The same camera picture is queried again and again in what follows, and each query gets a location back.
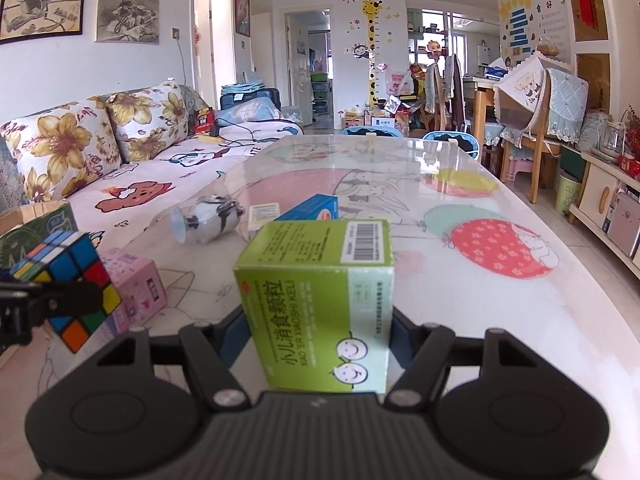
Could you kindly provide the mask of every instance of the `green bin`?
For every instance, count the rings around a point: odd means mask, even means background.
[[[564,171],[560,174],[558,185],[558,196],[556,197],[556,211],[568,214],[571,204],[578,200],[580,193],[580,182],[569,177]]]

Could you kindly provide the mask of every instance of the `screw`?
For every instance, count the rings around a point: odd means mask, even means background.
[[[235,389],[220,390],[213,396],[213,402],[223,408],[234,408],[246,401],[244,392]]]
[[[389,400],[396,406],[411,408],[422,402],[422,396],[413,390],[396,390],[389,394]]]

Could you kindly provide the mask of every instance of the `pink box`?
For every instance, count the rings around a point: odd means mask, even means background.
[[[166,305],[166,292],[153,260],[112,249],[100,255],[122,303],[104,323],[113,336],[131,325],[144,325]]]

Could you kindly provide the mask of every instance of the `floral cushion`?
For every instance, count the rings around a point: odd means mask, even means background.
[[[187,110],[178,85],[160,86],[107,100],[116,139],[127,162],[150,160],[188,135]]]
[[[0,213],[29,203],[24,194],[24,177],[18,173],[6,141],[0,137]]]
[[[9,121],[0,126],[0,135],[30,202],[66,198],[122,163],[99,97]]]

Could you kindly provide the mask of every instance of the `electrical cable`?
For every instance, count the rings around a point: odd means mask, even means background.
[[[255,136],[254,136],[255,132],[250,130],[246,126],[241,126],[240,124],[232,123],[231,121],[229,121],[227,119],[220,118],[220,117],[216,118],[216,124],[218,124],[218,121],[225,121],[227,126],[237,126],[238,128],[242,128],[243,130],[247,130],[249,132],[249,135],[251,135],[251,139],[236,139],[236,140],[225,139],[225,137],[223,137],[222,135],[218,135],[218,137],[220,137],[220,139],[226,140],[226,142],[229,142],[229,143],[236,142],[238,144],[238,146],[232,146],[233,148],[237,148],[237,147],[242,146],[242,144],[240,144],[240,142],[243,141],[243,140],[245,140],[247,142],[249,142],[249,141],[255,142]]]
[[[179,40],[175,40],[175,43],[178,44],[178,50],[180,50],[180,58],[182,59],[182,75],[184,76],[183,85],[187,86],[187,71],[184,69],[184,55],[182,54],[182,47],[180,46]]]

